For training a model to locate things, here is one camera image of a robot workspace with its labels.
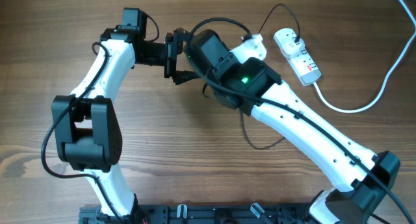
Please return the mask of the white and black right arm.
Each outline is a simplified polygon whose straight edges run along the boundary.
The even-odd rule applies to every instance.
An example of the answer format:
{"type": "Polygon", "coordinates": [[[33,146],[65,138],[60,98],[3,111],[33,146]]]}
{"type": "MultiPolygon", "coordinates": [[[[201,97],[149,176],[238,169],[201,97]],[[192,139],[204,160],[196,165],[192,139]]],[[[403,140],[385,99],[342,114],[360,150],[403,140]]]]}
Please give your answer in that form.
{"type": "Polygon", "coordinates": [[[280,133],[310,158],[331,182],[309,207],[319,223],[366,223],[400,167],[391,152],[374,153],[311,110],[265,63],[262,36],[247,36],[229,49],[212,30],[193,36],[185,53],[205,75],[218,100],[280,133]]]}

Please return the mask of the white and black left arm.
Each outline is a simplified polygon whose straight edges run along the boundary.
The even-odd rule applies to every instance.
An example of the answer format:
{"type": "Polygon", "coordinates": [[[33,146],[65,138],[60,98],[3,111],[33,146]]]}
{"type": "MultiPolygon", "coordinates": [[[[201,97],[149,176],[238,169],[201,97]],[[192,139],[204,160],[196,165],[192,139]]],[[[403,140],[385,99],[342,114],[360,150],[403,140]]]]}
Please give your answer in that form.
{"type": "Polygon", "coordinates": [[[191,71],[175,69],[188,32],[178,28],[164,43],[147,40],[149,20],[144,11],[125,8],[121,24],[105,29],[92,44],[96,59],[83,81],[52,102],[53,124],[42,143],[42,165],[56,178],[86,178],[101,203],[94,210],[82,209],[80,223],[147,221],[119,165],[123,140],[113,102],[136,64],[162,66],[165,77],[178,84],[195,78],[191,71]]]}

